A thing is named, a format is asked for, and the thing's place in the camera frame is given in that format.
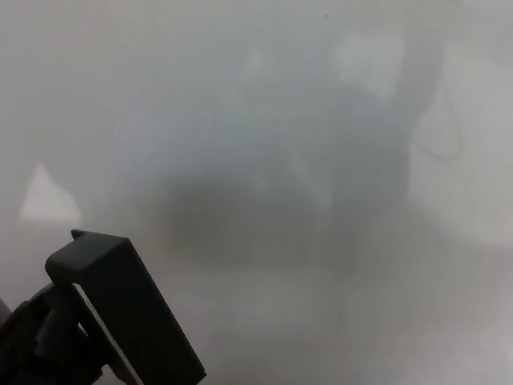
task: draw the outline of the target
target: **wire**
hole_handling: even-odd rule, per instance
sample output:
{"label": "wire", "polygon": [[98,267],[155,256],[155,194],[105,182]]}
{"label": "wire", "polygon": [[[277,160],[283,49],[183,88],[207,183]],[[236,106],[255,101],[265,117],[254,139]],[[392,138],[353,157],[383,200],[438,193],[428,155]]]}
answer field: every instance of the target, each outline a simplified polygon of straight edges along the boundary
{"label": "wire", "polygon": [[456,113],[456,110],[454,108],[453,99],[451,98],[450,90],[447,85],[445,76],[442,75],[440,77],[440,83],[442,84],[442,90],[443,90],[443,94],[446,99],[447,108],[449,109],[450,118],[453,122],[454,129],[458,136],[458,147],[455,149],[455,151],[453,153],[445,155],[445,154],[439,154],[436,151],[426,147],[422,143],[418,142],[418,140],[416,140],[415,138],[412,138],[411,141],[415,145],[415,147],[417,147],[419,150],[424,152],[424,154],[426,154],[427,156],[429,156],[433,159],[436,159],[440,162],[448,162],[448,161],[452,161],[452,160],[457,160],[463,154],[463,152],[465,151],[465,138],[463,136],[463,126],[462,126],[461,120],[458,117],[458,114]]}

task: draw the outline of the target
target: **fog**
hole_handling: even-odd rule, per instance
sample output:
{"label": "fog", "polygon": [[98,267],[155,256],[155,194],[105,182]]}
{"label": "fog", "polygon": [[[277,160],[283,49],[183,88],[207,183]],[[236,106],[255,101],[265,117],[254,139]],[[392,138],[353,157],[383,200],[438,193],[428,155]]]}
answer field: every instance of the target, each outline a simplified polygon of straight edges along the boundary
{"label": "fog", "polygon": [[510,35],[492,1],[4,2],[0,297],[79,227],[132,239],[205,384],[509,383]]}

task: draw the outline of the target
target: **black plastic part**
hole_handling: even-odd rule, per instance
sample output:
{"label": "black plastic part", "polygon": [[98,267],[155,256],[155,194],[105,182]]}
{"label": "black plastic part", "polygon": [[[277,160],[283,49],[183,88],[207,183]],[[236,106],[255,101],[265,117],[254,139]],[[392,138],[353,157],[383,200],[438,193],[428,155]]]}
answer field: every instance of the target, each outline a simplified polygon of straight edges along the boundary
{"label": "black plastic part", "polygon": [[7,305],[3,303],[2,299],[0,298],[0,327],[2,327],[2,325],[6,322],[9,316],[9,307],[7,307]]}
{"label": "black plastic part", "polygon": [[87,309],[55,285],[22,303],[0,329],[0,384],[91,385],[115,362],[111,347],[86,335]]}
{"label": "black plastic part", "polygon": [[144,385],[196,385],[204,368],[127,238],[80,230],[46,261],[57,286],[79,285]]}

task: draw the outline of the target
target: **light patch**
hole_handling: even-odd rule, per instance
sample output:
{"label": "light patch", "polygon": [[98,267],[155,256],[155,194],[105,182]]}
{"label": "light patch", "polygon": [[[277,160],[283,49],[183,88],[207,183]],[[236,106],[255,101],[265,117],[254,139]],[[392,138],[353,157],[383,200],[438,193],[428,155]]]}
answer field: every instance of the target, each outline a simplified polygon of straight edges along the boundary
{"label": "light patch", "polygon": [[371,92],[383,103],[394,95],[405,55],[400,35],[352,34],[335,53],[340,80]]}
{"label": "light patch", "polygon": [[38,164],[23,200],[20,219],[79,225],[81,214],[74,197],[56,184],[48,170]]}

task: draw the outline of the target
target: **white surface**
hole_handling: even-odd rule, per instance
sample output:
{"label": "white surface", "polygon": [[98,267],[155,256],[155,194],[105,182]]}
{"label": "white surface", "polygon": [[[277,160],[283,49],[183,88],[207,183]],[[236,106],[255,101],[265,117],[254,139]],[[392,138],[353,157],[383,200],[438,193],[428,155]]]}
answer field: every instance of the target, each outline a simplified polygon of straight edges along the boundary
{"label": "white surface", "polygon": [[508,2],[22,0],[0,48],[11,307],[83,227],[205,384],[511,382]]}

